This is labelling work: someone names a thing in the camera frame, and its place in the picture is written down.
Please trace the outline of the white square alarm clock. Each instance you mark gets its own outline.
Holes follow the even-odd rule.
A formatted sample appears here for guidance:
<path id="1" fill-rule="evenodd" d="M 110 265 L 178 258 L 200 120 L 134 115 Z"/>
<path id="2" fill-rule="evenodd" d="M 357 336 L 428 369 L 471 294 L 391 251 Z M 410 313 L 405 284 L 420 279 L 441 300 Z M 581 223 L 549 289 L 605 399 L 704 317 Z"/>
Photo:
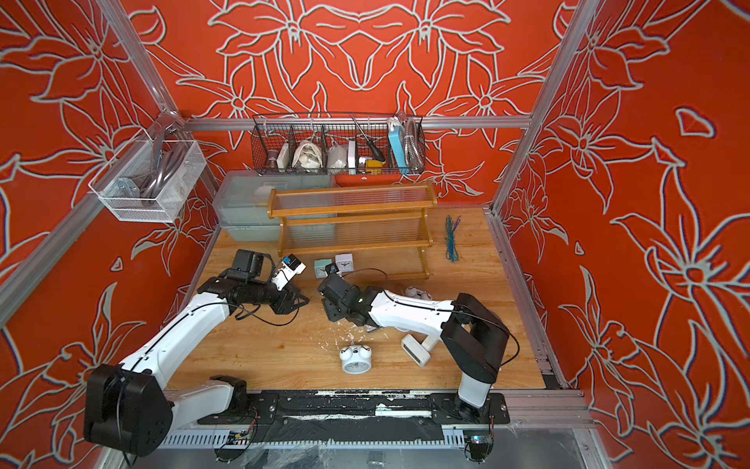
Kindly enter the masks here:
<path id="1" fill-rule="evenodd" d="M 335 256 L 335 264 L 341 275 L 355 271 L 354 256 L 351 253 L 337 254 Z"/>

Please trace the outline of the mint square alarm clock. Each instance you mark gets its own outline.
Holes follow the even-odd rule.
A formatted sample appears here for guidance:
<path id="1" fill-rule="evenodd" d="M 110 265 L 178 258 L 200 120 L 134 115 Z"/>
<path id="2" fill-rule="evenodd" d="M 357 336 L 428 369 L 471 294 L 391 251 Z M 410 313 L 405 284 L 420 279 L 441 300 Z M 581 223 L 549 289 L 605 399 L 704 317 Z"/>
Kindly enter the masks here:
<path id="1" fill-rule="evenodd" d="M 316 259 L 314 261 L 314 275 L 317 279 L 324 279 L 328 276 L 328 271 L 326 268 L 333 264 L 332 259 Z"/>

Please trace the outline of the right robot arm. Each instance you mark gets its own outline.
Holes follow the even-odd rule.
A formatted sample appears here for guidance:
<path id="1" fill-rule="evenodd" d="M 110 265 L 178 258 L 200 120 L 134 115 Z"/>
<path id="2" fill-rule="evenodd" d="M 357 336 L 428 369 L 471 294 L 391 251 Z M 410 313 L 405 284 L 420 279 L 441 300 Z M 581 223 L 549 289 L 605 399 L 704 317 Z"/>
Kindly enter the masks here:
<path id="1" fill-rule="evenodd" d="M 364 289 L 328 275 L 318 287 L 326 316 L 362 328 L 396 328 L 435 338 L 445 344 L 462 372 L 459 402 L 479 410 L 504 367 L 509 343 L 518 340 L 502 320 L 478 299 L 461 293 L 452 301 L 397 295 L 387 289 Z"/>

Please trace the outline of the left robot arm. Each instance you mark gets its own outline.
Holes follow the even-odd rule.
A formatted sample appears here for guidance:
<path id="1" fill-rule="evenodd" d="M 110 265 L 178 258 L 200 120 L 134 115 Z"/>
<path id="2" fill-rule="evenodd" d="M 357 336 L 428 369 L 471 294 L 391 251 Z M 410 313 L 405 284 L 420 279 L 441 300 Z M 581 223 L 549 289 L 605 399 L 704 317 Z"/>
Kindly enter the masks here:
<path id="1" fill-rule="evenodd" d="M 277 315 L 299 311 L 309 302 L 293 279 L 306 266 L 284 257 L 261 279 L 268 254 L 238 250 L 224 272 L 211 277 L 151 340 L 117 365 L 99 365 L 88 378 L 83 436 L 86 442 L 125 455 L 153 453 L 171 432 L 218 415 L 250 418 L 244 380 L 215 375 L 182 391 L 167 386 L 180 365 L 226 319 L 244 320 L 268 306 Z"/>

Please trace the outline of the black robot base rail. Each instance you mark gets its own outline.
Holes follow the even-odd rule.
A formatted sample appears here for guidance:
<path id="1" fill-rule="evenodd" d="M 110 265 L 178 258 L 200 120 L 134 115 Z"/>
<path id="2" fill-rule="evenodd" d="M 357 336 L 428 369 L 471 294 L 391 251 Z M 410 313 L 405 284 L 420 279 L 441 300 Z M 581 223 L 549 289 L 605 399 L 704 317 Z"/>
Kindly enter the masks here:
<path id="1" fill-rule="evenodd" d="M 449 446 L 489 437 L 511 421 L 505 397 L 476 410 L 453 392 L 419 390 L 271 390 L 247 394 L 247 410 L 226 410 L 200 426 L 248 430 L 258 443 Z"/>

